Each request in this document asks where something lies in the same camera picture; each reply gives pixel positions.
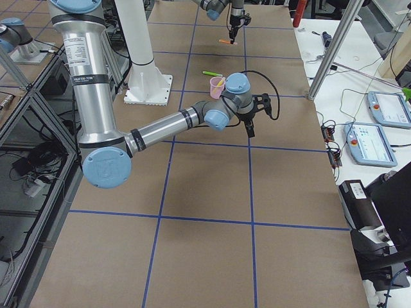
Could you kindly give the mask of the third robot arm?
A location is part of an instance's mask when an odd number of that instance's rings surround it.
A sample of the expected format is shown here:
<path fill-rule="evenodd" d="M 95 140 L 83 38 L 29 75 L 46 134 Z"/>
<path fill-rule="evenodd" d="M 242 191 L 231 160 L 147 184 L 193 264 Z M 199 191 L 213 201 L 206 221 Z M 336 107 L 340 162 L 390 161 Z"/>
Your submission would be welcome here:
<path fill-rule="evenodd" d="M 17 64 L 40 64 L 49 51 L 49 46 L 36 42 L 16 17 L 1 20 L 1 47 Z"/>

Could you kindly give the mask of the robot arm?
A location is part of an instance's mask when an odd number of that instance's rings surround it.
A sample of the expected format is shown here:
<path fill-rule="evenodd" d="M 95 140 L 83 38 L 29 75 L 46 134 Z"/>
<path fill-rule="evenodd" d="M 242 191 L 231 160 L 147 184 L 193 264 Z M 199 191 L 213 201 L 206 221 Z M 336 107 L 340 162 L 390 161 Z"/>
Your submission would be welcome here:
<path fill-rule="evenodd" d="M 173 78 L 157 68 L 142 1 L 116 1 L 131 64 L 123 98 L 113 97 L 105 66 L 106 26 L 101 1 L 50 1 L 51 21 L 61 34 L 82 132 L 82 171 L 90 184 L 110 189 L 125 183 L 132 157 L 158 142 L 196 127 L 221 131 L 236 118 L 254 136 L 253 119 L 264 111 L 273 120 L 267 94 L 253 94 L 246 72 L 229 75 L 214 100 L 198 101 L 151 121 L 149 106 L 168 103 Z"/>
<path fill-rule="evenodd" d="M 236 43 L 236 37 L 240 28 L 250 24 L 252 17 L 245 11 L 245 2 L 243 0 L 193 0 L 193 2 L 202 10 L 212 21 L 221 16 L 226 7 L 228 15 L 226 27 L 229 32 L 229 44 Z"/>

